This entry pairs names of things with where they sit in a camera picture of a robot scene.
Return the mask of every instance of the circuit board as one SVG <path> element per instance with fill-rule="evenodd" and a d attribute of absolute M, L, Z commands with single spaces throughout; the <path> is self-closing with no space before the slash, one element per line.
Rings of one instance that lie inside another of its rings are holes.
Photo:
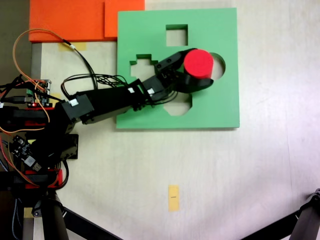
<path fill-rule="evenodd" d="M 10 152 L 16 159 L 21 160 L 27 166 L 38 172 L 42 167 L 32 157 L 33 154 L 30 146 L 27 141 L 17 135 L 13 138 L 13 143 L 10 143 Z"/>
<path fill-rule="evenodd" d="M 50 80 L 43 80 L 45 82 L 41 82 L 38 85 L 45 90 L 45 93 L 50 95 L 50 87 L 51 87 L 51 81 Z M 37 95 L 39 101 L 37 100 L 35 93 L 31 91 L 30 89 L 26 90 L 26 94 L 29 98 L 31 98 L 31 102 L 27 104 L 28 108 L 36 109 L 40 107 L 39 102 L 44 106 L 45 108 L 51 108 L 53 106 L 52 103 L 50 103 L 50 99 L 48 97 L 44 97 L 41 95 Z"/>

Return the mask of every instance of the floor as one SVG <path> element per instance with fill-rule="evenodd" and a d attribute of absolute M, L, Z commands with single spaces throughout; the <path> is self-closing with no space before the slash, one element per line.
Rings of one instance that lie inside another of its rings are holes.
<path fill-rule="evenodd" d="M 12 59 L 12 47 L 19 34 L 28 29 L 29 1 L 1 0 L 0 23 L 0 85 L 2 85 L 11 82 L 19 75 Z M 27 37 L 21 39 L 17 52 L 17 60 L 21 68 L 26 73 L 30 73 L 31 44 Z M 12 93 L 23 94 L 24 90 L 22 93 L 18 91 Z M 0 238 L 14 240 L 11 224 L 15 202 L 9 191 L 0 191 L 0 203 Z M 19 236 L 19 229 L 16 230 L 16 235 Z"/>

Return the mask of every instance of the white sticker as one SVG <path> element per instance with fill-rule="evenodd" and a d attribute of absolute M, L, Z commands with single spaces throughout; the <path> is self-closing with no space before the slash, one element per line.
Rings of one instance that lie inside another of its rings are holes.
<path fill-rule="evenodd" d="M 155 90 L 153 88 L 148 89 L 148 94 L 150 96 L 152 96 L 152 94 L 154 94 L 154 93 L 155 93 Z"/>
<path fill-rule="evenodd" d="M 134 90 L 132 87 L 128 88 L 128 90 L 129 90 L 129 92 L 132 93 L 132 94 L 135 92 L 135 90 Z"/>
<path fill-rule="evenodd" d="M 69 103 L 70 103 L 70 105 L 71 105 L 72 107 L 77 106 L 77 105 L 79 104 L 76 98 L 70 100 Z"/>
<path fill-rule="evenodd" d="M 35 162 L 36 160 L 32 156 L 28 156 L 24 161 L 24 163 L 27 164 L 29 167 L 31 167 Z"/>

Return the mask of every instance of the red cylinder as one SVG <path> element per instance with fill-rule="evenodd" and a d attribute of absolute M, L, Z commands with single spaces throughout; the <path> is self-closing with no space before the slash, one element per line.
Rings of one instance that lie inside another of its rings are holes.
<path fill-rule="evenodd" d="M 214 69 L 214 58 L 202 49 L 194 49 L 184 58 L 184 71 L 197 79 L 210 79 Z"/>

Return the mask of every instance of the square hole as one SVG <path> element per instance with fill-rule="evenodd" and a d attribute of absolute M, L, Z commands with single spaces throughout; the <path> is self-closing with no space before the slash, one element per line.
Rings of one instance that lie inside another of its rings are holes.
<path fill-rule="evenodd" d="M 170 24 L 166 25 L 165 29 L 167 47 L 188 46 L 187 24 Z"/>

